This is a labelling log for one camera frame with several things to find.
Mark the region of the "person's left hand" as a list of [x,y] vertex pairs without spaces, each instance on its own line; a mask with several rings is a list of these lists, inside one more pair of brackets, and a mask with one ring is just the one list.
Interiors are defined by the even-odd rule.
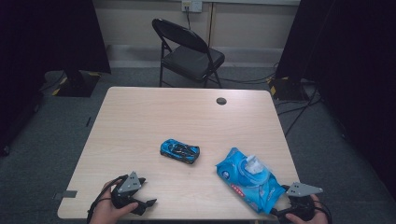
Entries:
[[137,207],[137,203],[130,203],[118,209],[111,202],[111,187],[117,185],[119,181],[107,181],[103,187],[103,194],[99,202],[93,209],[89,224],[117,224],[117,221],[130,214]]

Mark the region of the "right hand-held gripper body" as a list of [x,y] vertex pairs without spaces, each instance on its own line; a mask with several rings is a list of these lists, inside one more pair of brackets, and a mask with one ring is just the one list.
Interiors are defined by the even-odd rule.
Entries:
[[304,221],[312,219],[315,215],[315,203],[311,194],[319,194],[323,188],[310,186],[300,182],[294,182],[287,190],[290,200],[288,212]]

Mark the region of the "white wall socket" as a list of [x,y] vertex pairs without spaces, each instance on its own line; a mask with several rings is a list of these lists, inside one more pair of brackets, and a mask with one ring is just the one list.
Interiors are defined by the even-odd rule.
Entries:
[[201,13],[203,11],[203,2],[201,0],[182,0],[181,10],[183,12]]

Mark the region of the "black folding chair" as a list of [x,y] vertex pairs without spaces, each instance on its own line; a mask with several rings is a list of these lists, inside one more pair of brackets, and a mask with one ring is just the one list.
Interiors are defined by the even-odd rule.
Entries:
[[159,86],[169,85],[163,80],[163,69],[207,86],[208,81],[222,87],[218,69],[225,55],[210,48],[194,31],[164,20],[154,19],[152,27],[162,41]]

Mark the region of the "blue toy car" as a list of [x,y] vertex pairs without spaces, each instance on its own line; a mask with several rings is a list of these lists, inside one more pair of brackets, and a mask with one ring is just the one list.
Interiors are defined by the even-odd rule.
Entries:
[[160,153],[168,158],[193,164],[199,158],[200,148],[175,139],[167,139],[161,144]]

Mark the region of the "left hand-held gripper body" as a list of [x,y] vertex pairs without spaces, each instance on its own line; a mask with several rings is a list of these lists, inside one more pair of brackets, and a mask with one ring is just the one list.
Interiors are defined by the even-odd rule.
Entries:
[[134,194],[141,188],[140,180],[136,172],[124,176],[121,182],[111,191],[113,205],[120,209],[134,201]]

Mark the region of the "thin vertical wall conduit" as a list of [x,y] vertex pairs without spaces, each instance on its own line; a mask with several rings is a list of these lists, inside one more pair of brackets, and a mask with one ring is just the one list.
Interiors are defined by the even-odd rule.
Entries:
[[207,31],[207,44],[209,47],[212,47],[213,44],[213,26],[214,26],[214,19],[216,16],[216,3],[209,3],[208,5],[208,31]]

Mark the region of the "grey tape strip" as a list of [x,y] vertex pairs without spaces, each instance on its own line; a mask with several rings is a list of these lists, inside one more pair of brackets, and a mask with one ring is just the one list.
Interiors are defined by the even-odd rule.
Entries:
[[75,198],[77,196],[76,190],[64,190],[62,192],[56,192],[52,199],[61,201],[63,198]]

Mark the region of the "black curtain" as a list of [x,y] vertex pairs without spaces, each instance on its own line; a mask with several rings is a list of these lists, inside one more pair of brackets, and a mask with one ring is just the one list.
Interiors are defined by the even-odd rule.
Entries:
[[396,0],[300,0],[276,75],[318,83],[396,200]]
[[58,70],[110,71],[93,0],[0,0],[0,157]]

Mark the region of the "person's right hand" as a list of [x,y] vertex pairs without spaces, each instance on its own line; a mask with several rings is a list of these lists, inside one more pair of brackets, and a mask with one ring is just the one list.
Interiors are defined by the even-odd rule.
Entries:
[[330,224],[330,218],[325,213],[325,210],[321,202],[319,201],[318,196],[315,194],[311,194],[310,197],[314,201],[314,205],[316,207],[315,215],[313,218],[305,221],[294,214],[286,214],[286,218],[288,218],[292,224]]

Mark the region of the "black stand base yellow stripes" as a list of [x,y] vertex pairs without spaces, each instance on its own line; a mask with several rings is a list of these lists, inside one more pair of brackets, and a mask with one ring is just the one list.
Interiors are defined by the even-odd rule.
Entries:
[[90,97],[101,75],[95,72],[65,70],[66,77],[52,93],[62,97]]
[[300,82],[294,82],[288,77],[267,80],[272,96],[281,101],[307,101],[308,95]]

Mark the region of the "blue wet wipes pack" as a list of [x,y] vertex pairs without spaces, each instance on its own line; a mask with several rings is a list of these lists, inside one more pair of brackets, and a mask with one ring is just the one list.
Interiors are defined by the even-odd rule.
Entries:
[[249,173],[245,169],[247,157],[233,147],[226,158],[216,165],[217,174],[256,213],[269,214],[286,191],[264,162],[265,168],[261,173]]

